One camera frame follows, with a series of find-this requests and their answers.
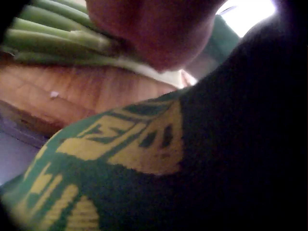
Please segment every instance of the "white fleck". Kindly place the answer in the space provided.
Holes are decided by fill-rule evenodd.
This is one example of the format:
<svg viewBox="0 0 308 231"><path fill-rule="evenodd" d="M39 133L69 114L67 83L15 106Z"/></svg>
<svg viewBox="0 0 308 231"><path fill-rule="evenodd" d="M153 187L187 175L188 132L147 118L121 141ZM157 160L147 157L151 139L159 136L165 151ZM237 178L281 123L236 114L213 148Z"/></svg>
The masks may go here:
<svg viewBox="0 0 308 231"><path fill-rule="evenodd" d="M56 98L58 95L59 95L59 92L57 92L57 91L52 91L52 92L50 93L50 98Z"/></svg>

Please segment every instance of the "bright window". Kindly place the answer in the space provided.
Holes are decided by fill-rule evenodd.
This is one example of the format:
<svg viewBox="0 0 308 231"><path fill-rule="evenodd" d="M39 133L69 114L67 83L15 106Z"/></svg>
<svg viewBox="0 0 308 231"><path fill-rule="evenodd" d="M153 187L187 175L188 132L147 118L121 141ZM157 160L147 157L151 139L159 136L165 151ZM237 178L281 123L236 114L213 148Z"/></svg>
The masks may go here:
<svg viewBox="0 0 308 231"><path fill-rule="evenodd" d="M240 37L274 13L275 7L271 0L229 0L217 12Z"/></svg>

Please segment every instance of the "human skin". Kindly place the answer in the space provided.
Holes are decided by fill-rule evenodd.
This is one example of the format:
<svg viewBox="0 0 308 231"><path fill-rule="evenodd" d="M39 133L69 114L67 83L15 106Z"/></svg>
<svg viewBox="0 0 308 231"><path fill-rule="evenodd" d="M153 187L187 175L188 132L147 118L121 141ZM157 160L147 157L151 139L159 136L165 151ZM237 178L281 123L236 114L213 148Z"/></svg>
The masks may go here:
<svg viewBox="0 0 308 231"><path fill-rule="evenodd" d="M158 71L178 70L205 47L225 0L87 0L90 19Z"/></svg>

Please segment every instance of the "yellow pattern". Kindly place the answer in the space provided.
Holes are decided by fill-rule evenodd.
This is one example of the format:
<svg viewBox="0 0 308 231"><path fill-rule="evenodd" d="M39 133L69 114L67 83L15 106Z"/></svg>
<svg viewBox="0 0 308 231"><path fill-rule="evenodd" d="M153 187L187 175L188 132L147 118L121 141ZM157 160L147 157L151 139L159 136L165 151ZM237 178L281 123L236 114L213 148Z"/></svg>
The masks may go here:
<svg viewBox="0 0 308 231"><path fill-rule="evenodd" d="M33 169L33 167L35 166L36 161L42 157L42 155L44 154L44 152L47 149L47 144L62 130L57 131L45 144L44 146L39 150L39 152L36 154L34 160L32 161L32 163L30 164L30 166L27 168L27 171L24 174L23 180L25 180L29 173L31 172L31 170Z"/></svg>
<svg viewBox="0 0 308 231"><path fill-rule="evenodd" d="M102 134L87 134L84 138L102 138L102 137L115 137L118 135L117 132L110 128L118 128L121 130L128 130L134 123L126 120L122 120L113 116L103 116L91 126L89 126L86 130L79 133L77 136L82 136L85 133L89 132L91 129L98 127L98 130L102 132Z"/></svg>
<svg viewBox="0 0 308 231"><path fill-rule="evenodd" d="M57 175L54 180L52 181L52 183L49 185L49 187L47 188L47 190L44 192L44 194L40 197L40 199L38 200L38 202L35 204L35 206L33 207L33 209L30 212L30 215L33 216L46 202L46 200L48 199L48 197L50 196L50 194L53 192L53 190L58 186L58 184L62 181L62 176L61 175Z"/></svg>
<svg viewBox="0 0 308 231"><path fill-rule="evenodd" d="M45 174L46 170L48 169L50 163L48 163L42 172L37 177L36 181L32 185L30 191L25 195L25 197L16 205L13 209L13 214L18 218L18 220L22 220L23 222L28 222L33 215L44 205L52 191L57 187L57 185L62 181L62 176L58 175L54 178L51 182L49 187L46 191L40 196L37 203L34 207L28 209L27 208L27 201L32 194L40 194L45 186L50 182L52 175Z"/></svg>
<svg viewBox="0 0 308 231"><path fill-rule="evenodd" d="M36 163L36 160L42 157L42 155L46 151L46 149L47 149L47 146L44 145L40 149L40 151L36 154L35 159L32 161L31 165L28 167L27 171L25 172L25 174L23 176L23 180L25 180L28 177L29 173L31 172L31 170L33 169L33 167L34 167L34 165Z"/></svg>
<svg viewBox="0 0 308 231"><path fill-rule="evenodd" d="M145 126L146 124L144 123L138 123L124 135L108 144L87 140L85 138L69 138L58 147L56 152L72 155L82 160L96 160L110 149L125 141L131 135L142 131Z"/></svg>
<svg viewBox="0 0 308 231"><path fill-rule="evenodd" d="M154 119L155 117L157 117L157 115L139 115L139 114L135 114L135 113L131 113L129 111L123 110L123 109L117 109L117 110L113 110L112 112L115 112L117 114L121 114L123 116L127 116L129 118L134 118L134 119L139 119L139 120L151 120Z"/></svg>
<svg viewBox="0 0 308 231"><path fill-rule="evenodd" d="M66 231L99 230L99 215L94 204L82 196L67 218Z"/></svg>
<svg viewBox="0 0 308 231"><path fill-rule="evenodd" d="M168 125L172 125L173 139L169 146L162 148L163 132ZM121 164L127 168L155 175L178 172L180 170L178 163L183 158L181 126L180 103L176 101L164 114L151 122L138 140L109 158L108 163ZM147 134L156 130L157 135L153 144L148 148L139 147Z"/></svg>
<svg viewBox="0 0 308 231"><path fill-rule="evenodd" d="M74 197L78 194L78 187L76 185L69 185L63 191L62 196L59 200L57 200L51 209L46 213L45 217L39 224L39 228L42 230L47 230L57 221L63 209L65 209L74 199Z"/></svg>
<svg viewBox="0 0 308 231"><path fill-rule="evenodd" d="M38 177L36 178L35 182L33 183L32 187L30 189L30 193L40 194L42 192L42 190L45 188L45 186L49 183L49 181L52 178L52 175L51 174L45 174L45 172L49 168L50 164L51 163L49 162L43 168L41 173L38 175Z"/></svg>

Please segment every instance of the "wooden cutting board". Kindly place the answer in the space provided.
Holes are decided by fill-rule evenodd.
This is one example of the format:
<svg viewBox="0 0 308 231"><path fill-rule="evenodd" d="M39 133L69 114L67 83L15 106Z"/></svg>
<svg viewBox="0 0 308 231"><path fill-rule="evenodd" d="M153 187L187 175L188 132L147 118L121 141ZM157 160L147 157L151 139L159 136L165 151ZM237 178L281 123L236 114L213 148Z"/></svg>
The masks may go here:
<svg viewBox="0 0 308 231"><path fill-rule="evenodd" d="M115 67L16 64L0 57L0 115L45 136L88 116L175 88Z"/></svg>

